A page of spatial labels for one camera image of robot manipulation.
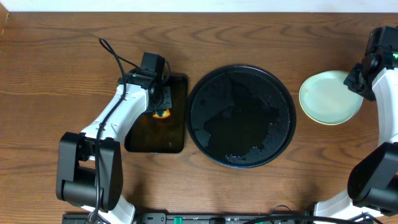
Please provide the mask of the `green and yellow sponge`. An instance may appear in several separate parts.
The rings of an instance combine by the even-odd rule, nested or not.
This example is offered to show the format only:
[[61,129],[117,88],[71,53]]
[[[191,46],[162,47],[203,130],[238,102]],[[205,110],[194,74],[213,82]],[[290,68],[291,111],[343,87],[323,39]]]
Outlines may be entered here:
[[156,118],[156,119],[165,119],[165,118],[168,118],[169,116],[170,116],[170,110],[169,109],[157,110],[152,115],[152,117]]

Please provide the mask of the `light blue plate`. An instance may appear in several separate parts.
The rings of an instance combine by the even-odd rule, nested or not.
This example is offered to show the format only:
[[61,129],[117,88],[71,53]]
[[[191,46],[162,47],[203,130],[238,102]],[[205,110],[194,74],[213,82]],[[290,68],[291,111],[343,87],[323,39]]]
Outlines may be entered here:
[[337,125],[351,119],[361,108],[363,97],[343,84],[348,72],[331,70],[306,79],[299,90],[299,102],[312,120]]

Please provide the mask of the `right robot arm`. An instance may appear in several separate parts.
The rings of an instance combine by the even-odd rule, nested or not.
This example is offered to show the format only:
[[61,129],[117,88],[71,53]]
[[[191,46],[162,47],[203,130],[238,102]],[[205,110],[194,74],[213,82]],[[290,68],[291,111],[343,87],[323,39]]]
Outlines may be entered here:
[[397,214],[397,52],[367,54],[344,84],[377,103],[378,147],[351,171],[346,190],[315,204],[316,217],[349,220]]

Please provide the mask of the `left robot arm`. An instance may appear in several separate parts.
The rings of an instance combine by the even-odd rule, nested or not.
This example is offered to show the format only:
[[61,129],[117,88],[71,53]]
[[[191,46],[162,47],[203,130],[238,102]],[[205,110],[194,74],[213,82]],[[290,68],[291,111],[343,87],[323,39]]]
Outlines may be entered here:
[[55,193],[59,200],[89,211],[84,223],[133,222],[136,209],[121,195],[121,145],[141,114],[171,108],[168,81],[128,73],[89,126],[61,137]]

